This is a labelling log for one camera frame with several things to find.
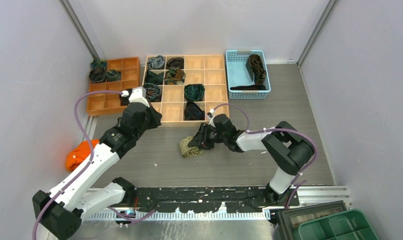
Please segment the green floral patterned tie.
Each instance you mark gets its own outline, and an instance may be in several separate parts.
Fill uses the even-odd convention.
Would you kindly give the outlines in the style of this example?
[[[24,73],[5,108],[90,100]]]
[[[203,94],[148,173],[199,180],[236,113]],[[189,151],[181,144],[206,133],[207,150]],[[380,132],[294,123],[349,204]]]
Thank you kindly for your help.
[[[180,149],[181,155],[184,158],[193,158],[200,156],[204,153],[203,149],[200,149],[196,146],[188,146],[190,141],[193,139],[193,136],[188,136],[183,139],[181,139],[178,143],[178,147]]]

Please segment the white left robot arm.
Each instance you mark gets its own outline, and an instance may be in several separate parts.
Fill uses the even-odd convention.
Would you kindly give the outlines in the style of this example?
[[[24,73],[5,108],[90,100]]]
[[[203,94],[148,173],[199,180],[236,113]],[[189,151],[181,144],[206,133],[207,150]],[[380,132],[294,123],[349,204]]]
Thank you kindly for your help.
[[[146,98],[146,89],[119,92],[129,103],[118,118],[117,124],[106,130],[99,143],[92,145],[81,124],[78,125],[90,148],[89,156],[64,180],[50,191],[39,190],[32,198],[35,223],[32,239],[37,239],[39,225],[44,226],[59,240],[73,236],[88,217],[121,204],[128,207],[136,198],[133,185],[119,177],[106,187],[86,194],[95,181],[136,146],[141,136],[161,125],[162,115]]]

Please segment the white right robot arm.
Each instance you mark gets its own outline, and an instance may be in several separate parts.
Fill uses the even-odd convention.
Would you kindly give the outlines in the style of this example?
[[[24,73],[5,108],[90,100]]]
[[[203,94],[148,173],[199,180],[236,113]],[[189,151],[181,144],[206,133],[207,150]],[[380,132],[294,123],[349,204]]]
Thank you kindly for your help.
[[[277,170],[266,186],[265,197],[275,206],[287,199],[291,186],[317,156],[313,141],[286,121],[258,131],[240,130],[223,113],[213,116],[209,123],[201,123],[195,136],[180,142],[191,151],[211,150],[215,144],[224,144],[235,153],[270,154]]]

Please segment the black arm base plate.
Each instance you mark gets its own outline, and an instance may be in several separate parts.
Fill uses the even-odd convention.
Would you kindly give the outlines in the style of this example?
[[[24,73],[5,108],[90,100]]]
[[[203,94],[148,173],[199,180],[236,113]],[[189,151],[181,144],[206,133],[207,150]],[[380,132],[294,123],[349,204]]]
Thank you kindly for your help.
[[[115,207],[158,213],[193,212],[216,213],[224,207],[228,214],[260,213],[267,207],[291,207],[299,205],[294,188],[281,195],[262,186],[218,187],[138,187]]]

